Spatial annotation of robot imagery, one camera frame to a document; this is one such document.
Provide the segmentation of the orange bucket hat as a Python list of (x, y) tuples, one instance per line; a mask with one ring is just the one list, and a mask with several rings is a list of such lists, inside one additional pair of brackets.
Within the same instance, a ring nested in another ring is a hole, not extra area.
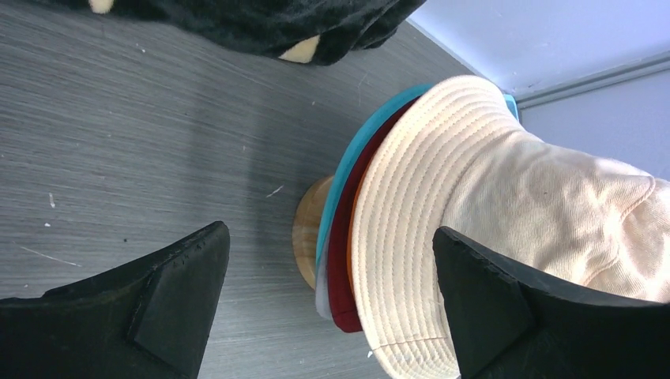
[(355, 295), (354, 291), (354, 283), (353, 283), (353, 274), (352, 274), (352, 229), (353, 229), (353, 224), (354, 224), (354, 217), (356, 213), (356, 205), (359, 199), (359, 193), (363, 185), (364, 178), (367, 174), (367, 169), (363, 172), (361, 179), (359, 181), (359, 185), (356, 188), (354, 197), (353, 197), (353, 202), (352, 202), (352, 212), (351, 212), (351, 218), (349, 221), (349, 227), (348, 227), (348, 239), (347, 239), (347, 249), (346, 249), (346, 263), (347, 263), (347, 271), (348, 271), (348, 283), (349, 283), (349, 288), (352, 293), (352, 296)]

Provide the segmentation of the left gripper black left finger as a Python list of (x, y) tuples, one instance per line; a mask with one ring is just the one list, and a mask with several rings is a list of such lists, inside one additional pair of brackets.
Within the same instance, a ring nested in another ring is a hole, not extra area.
[(2, 377), (196, 378), (229, 249), (216, 221), (38, 298), (4, 298)]

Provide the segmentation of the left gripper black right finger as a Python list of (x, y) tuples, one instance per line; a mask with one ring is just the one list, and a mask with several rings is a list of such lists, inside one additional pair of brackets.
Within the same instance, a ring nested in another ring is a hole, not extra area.
[(463, 378), (668, 377), (668, 304), (562, 280), (448, 227), (433, 251)]

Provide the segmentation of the wooden hat stand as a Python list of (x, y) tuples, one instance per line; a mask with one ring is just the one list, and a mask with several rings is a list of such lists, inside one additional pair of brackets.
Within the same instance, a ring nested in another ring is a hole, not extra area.
[(292, 248), (297, 268), (305, 282), (315, 289), (316, 245), (322, 212), (333, 176), (319, 179), (301, 198), (292, 225)]

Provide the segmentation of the grey bucket hat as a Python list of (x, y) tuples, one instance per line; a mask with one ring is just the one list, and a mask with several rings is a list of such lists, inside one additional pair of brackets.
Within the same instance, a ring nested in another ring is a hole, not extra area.
[(327, 262), (328, 248), (324, 246), (318, 262), (317, 275), (315, 277), (315, 307), (322, 318), (331, 321), (333, 316), (329, 304)]

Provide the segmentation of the dark red bucket hat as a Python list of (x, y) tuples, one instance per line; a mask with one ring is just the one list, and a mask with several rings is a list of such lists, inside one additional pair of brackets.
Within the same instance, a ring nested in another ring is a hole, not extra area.
[(355, 333), (362, 330), (355, 297), (352, 296), (349, 288), (346, 263), (348, 227), (351, 218), (353, 197), (363, 172), (368, 168), (370, 161), (374, 158), (386, 135), (415, 102), (416, 100), (414, 99), (403, 106), (371, 138), (371, 141), (364, 148), (348, 176), (333, 215), (328, 240), (327, 262), (329, 304), (334, 324), (345, 333)]

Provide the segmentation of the turquoise bucket hat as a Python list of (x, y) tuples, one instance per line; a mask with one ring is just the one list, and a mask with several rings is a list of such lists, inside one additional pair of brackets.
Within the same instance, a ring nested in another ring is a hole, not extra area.
[(326, 237), (333, 221), (333, 214), (338, 205), (340, 196), (359, 156), (371, 141), (371, 138), (380, 130), (382, 125), (388, 121), (403, 106), (421, 97), (433, 84), (420, 84), (400, 92), (384, 103), (368, 120), (360, 127), (352, 138), (348, 147), (337, 166), (333, 181), (326, 197), (324, 209), (320, 219), (318, 238), (316, 244), (317, 270), (323, 266)]

